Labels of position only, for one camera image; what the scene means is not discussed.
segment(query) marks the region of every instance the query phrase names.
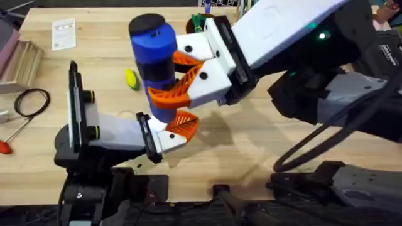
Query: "wooden table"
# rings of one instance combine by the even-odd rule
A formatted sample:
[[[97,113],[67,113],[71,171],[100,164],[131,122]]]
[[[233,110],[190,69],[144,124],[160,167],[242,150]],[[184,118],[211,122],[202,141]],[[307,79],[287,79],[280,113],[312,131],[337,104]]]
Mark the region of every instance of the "wooden table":
[[[101,112],[134,118],[134,113],[149,109],[144,92],[132,91],[124,78],[126,68],[136,70],[128,23],[142,13],[160,13],[182,34],[190,15],[202,11],[202,8],[31,9],[21,29],[21,39],[33,40],[45,50],[35,87],[48,90],[52,102],[44,114],[11,141],[14,154],[0,156],[0,205],[57,202],[65,170],[53,163],[53,140],[67,123],[70,60],[78,63],[84,87],[95,90]],[[234,8],[213,8],[212,13],[226,14],[231,21],[235,18]],[[51,52],[52,21],[67,18],[75,18],[77,47]],[[208,200],[210,188],[217,183],[231,185],[241,198],[271,198],[264,184],[273,172],[273,163],[315,128],[281,116],[272,105],[266,89],[279,76],[263,78],[235,106],[218,108],[216,103],[209,103],[190,110],[201,118],[197,135],[186,147],[166,154],[165,162],[154,165],[141,157],[123,165],[136,168],[142,164],[136,169],[142,174],[168,174],[170,201]],[[1,108],[12,111],[16,96],[0,96]],[[24,108],[33,110],[42,101],[40,95],[32,97]],[[23,122],[17,115],[13,117],[17,119],[0,125],[0,139],[5,139]],[[335,130],[331,129],[313,144]],[[355,133],[298,170],[313,171],[325,159],[378,170],[402,170],[402,150],[398,144],[361,133]]]

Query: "screw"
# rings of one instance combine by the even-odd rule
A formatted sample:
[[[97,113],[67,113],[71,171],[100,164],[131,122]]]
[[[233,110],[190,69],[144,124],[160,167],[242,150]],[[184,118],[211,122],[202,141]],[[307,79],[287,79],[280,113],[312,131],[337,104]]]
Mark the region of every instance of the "screw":
[[[201,78],[202,80],[205,80],[205,79],[208,78],[208,74],[205,73],[205,72],[201,72],[201,73],[200,73],[200,78]]]
[[[185,50],[187,53],[191,53],[191,52],[193,51],[193,47],[191,47],[191,46],[186,46],[186,47],[184,47],[184,50]]]

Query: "blue cylinder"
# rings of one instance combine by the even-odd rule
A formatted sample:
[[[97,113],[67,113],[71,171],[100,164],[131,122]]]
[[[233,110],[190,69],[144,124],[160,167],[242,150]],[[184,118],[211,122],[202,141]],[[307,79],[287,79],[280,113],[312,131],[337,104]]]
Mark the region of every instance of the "blue cylinder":
[[[155,107],[149,97],[148,87],[170,90],[175,85],[175,31],[165,22],[164,17],[158,14],[144,14],[130,22],[129,33],[151,112],[161,122],[169,123],[176,117],[177,110]]]

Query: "white plastic part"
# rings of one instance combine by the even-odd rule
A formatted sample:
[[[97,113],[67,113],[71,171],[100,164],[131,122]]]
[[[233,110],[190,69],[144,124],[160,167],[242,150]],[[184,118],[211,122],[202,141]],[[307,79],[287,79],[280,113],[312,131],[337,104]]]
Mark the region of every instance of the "white plastic part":
[[[236,64],[234,63],[234,60],[229,53],[224,40],[218,31],[218,28],[215,25],[214,19],[207,18],[205,21],[204,31],[207,35],[207,39],[214,56],[216,57],[217,51],[219,52],[219,57],[217,57],[217,59],[227,77],[236,68]]]
[[[8,121],[8,110],[0,110],[0,124]]]
[[[204,61],[214,57],[208,39],[204,32],[192,33],[176,36],[177,51],[190,56],[196,60]],[[192,50],[187,52],[186,46],[191,46]]]
[[[200,78],[203,72],[207,74],[204,80]],[[191,100],[188,108],[197,107],[212,100],[220,100],[231,86],[231,81],[222,68],[220,60],[218,58],[207,60],[187,90]]]
[[[158,133],[158,139],[160,141],[161,151],[164,153],[181,148],[187,143],[186,137],[169,131],[160,131]]]
[[[232,31],[247,63],[256,68],[311,32],[347,1],[258,1]]]
[[[72,127],[72,118],[71,118],[71,100],[70,100],[70,92],[67,91],[67,114],[68,114],[68,140],[70,142],[70,148],[73,147],[73,127]]]
[[[136,151],[145,147],[138,121],[99,114],[100,139],[89,145],[111,150]]]
[[[148,120],[149,129],[151,129],[153,141],[157,153],[165,153],[176,150],[186,145],[187,139],[181,135],[166,131],[166,123],[159,121],[155,116]]]

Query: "paper card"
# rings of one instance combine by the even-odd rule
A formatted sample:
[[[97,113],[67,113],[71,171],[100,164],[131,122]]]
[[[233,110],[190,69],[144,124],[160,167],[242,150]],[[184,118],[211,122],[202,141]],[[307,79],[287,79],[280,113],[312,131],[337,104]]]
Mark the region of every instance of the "paper card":
[[[75,19],[54,21],[52,23],[52,51],[64,50],[77,46]]]

